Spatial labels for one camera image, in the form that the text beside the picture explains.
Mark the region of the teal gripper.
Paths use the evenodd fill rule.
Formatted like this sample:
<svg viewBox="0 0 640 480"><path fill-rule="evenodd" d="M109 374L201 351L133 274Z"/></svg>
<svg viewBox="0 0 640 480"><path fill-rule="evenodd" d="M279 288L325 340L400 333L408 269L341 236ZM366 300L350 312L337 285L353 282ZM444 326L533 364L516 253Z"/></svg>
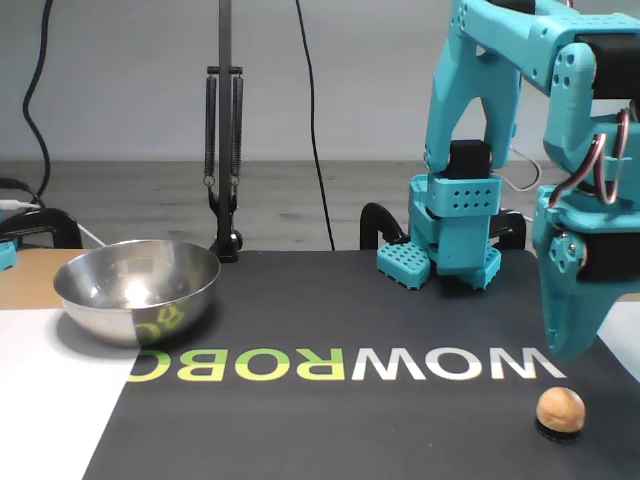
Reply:
<svg viewBox="0 0 640 480"><path fill-rule="evenodd" d="M614 303L639 292L639 212L580 192L552 203L553 191L538 189L533 245L547 345L571 360L592 345Z"/></svg>

